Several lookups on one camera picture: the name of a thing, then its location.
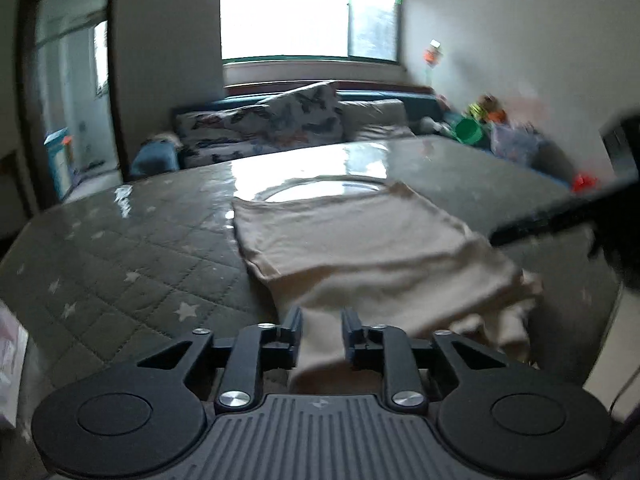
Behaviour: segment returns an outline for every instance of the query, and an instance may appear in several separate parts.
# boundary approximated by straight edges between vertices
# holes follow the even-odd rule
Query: doorway
[[[18,107],[41,208],[122,182],[108,8],[109,0],[20,0]]]

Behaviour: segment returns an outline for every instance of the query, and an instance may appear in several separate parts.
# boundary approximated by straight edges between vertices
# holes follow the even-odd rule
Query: floral pillow
[[[177,133],[185,144],[227,144],[264,137],[271,124],[265,106],[254,105],[218,112],[190,112],[178,116]]]
[[[271,115],[272,144],[300,148],[342,142],[338,95],[332,81],[315,83],[269,97],[258,103]]]

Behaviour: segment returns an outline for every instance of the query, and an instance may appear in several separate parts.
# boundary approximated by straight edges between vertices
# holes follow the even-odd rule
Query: red object
[[[588,173],[578,173],[574,178],[571,191],[581,193],[593,189],[598,185],[598,179]]]

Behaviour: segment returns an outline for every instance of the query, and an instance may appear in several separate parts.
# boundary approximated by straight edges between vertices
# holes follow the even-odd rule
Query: metal screw
[[[398,392],[392,399],[398,406],[404,406],[406,408],[412,408],[419,406],[424,402],[424,395],[418,392]]]
[[[249,394],[244,392],[239,392],[237,390],[232,390],[230,392],[224,392],[219,397],[220,404],[224,404],[230,408],[241,408],[242,406],[246,406],[250,401],[251,397]]]

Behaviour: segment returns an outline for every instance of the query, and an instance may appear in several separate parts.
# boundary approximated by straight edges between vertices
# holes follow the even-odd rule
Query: quilted tablecloth
[[[121,200],[108,190],[48,210],[0,266],[0,300],[31,335],[18,428],[0,440],[0,478],[44,475],[30,420],[55,388],[196,327],[233,336],[276,322],[268,292],[238,253],[231,199],[262,200],[308,179],[336,192],[340,178],[402,180],[482,234],[568,193],[446,139],[405,139],[255,156],[136,182]],[[306,185],[288,193],[317,192]],[[534,356],[576,382],[597,357],[618,292],[604,261],[587,261],[589,244],[579,229],[507,251],[545,281],[546,305],[530,325]],[[284,384],[283,375],[272,379]]]

